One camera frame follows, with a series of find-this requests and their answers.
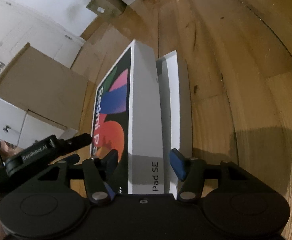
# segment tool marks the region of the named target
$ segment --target redmi pad box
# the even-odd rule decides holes
[[[108,181],[115,192],[164,193],[158,74],[150,47],[132,41],[98,85],[92,138],[92,155],[119,153]]]

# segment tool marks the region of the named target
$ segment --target wooden floor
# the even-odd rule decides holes
[[[90,133],[95,85],[132,39],[158,57],[176,49],[188,66],[194,156],[239,163],[285,196],[292,239],[292,0],[138,0],[83,37],[73,65],[91,81],[81,132]]]

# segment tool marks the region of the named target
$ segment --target metal screw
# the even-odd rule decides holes
[[[108,194],[106,192],[103,191],[98,191],[95,192],[94,194],[92,194],[92,198],[94,200],[102,200],[102,199],[106,199],[108,197]]]
[[[196,197],[196,194],[194,192],[185,191],[180,194],[180,197],[185,200],[190,200],[194,199]]]

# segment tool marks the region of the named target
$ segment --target colorful petal graphic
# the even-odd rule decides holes
[[[101,111],[102,114],[118,114],[126,111],[127,85],[124,85],[111,92],[106,92],[102,96]]]
[[[108,151],[116,149],[118,151],[118,159],[120,160],[124,150],[125,141],[122,126],[118,122],[107,121],[96,130],[96,133],[97,132],[99,134],[99,142],[96,147],[103,147],[100,154],[104,155],[107,149]]]
[[[113,79],[114,79],[114,76],[116,74],[116,71],[117,71],[117,66],[114,67],[114,69],[109,73],[109,75],[107,76],[107,78],[103,82],[103,87],[104,87],[104,92],[103,93],[105,93],[106,91],[108,91],[110,85],[113,82]]]
[[[109,91],[111,92],[124,85],[127,85],[127,75],[128,75],[128,69],[125,69],[123,73],[120,74],[119,77],[115,80],[114,84],[110,87]]]

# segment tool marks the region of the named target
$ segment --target blue gripper pad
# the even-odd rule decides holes
[[[177,178],[185,181],[188,175],[187,167],[189,160],[186,159],[177,149],[171,149],[169,152],[169,162]]]
[[[106,182],[104,182],[104,185],[105,185],[108,195],[110,196],[111,201],[113,201],[116,196],[115,192]]]

